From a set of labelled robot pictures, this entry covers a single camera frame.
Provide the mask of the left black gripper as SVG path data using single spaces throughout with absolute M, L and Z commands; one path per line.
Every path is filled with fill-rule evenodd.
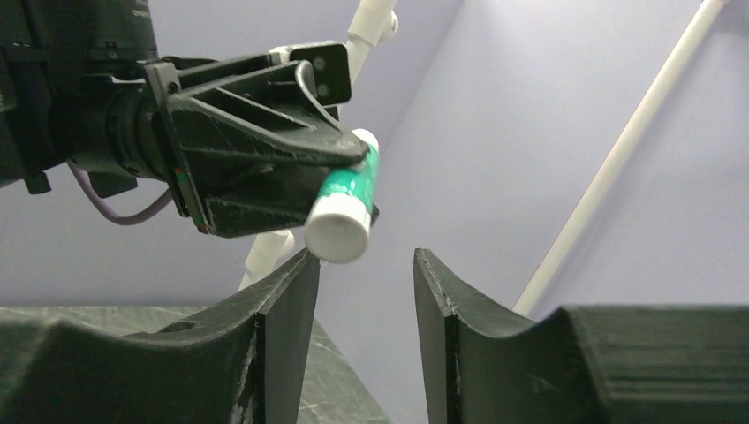
M 184 171 L 267 163 L 282 165 L 253 166 L 210 190 L 198 231 L 235 239 L 300 227 L 328 167 L 358 163 L 369 150 L 319 102 L 307 61 L 165 57 L 139 71 L 140 82 L 95 78 L 70 98 L 70 170 L 106 220 L 122 217 L 106 200 L 141 178 L 167 188 L 131 220 L 169 205 L 186 216 Z

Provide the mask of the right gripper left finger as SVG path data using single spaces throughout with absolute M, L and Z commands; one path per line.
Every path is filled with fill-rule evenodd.
M 261 281 L 156 332 L 59 319 L 1 324 L 4 423 L 293 423 L 320 263 Z

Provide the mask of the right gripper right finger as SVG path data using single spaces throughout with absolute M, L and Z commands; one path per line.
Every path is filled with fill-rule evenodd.
M 745 306 L 564 306 L 532 321 L 413 254 L 431 423 L 745 423 Z

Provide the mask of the green white glue stick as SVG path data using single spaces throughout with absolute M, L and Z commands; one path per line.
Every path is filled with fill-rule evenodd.
M 375 190 L 380 167 L 380 146 L 366 129 L 353 131 L 368 144 L 363 161 L 333 170 L 324 180 L 306 219 L 304 240 L 322 261 L 345 264 L 367 250 L 375 215 Z

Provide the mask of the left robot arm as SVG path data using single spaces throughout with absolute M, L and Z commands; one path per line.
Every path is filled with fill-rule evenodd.
M 69 163 L 97 200 L 163 182 L 204 234 L 299 227 L 372 151 L 338 120 L 351 95 L 340 42 L 162 57 L 145 1 L 1 4 L 1 183 L 31 194 Z

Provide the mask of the white pipe with red stripe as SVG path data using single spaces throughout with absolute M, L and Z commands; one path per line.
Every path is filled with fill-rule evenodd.
M 523 291 L 511 307 L 515 314 L 528 315 L 546 293 L 552 279 L 583 237 L 620 172 L 639 145 L 663 102 L 676 85 L 698 47 L 706 38 L 727 0 L 703 1 L 679 36 L 639 104 L 558 232 Z

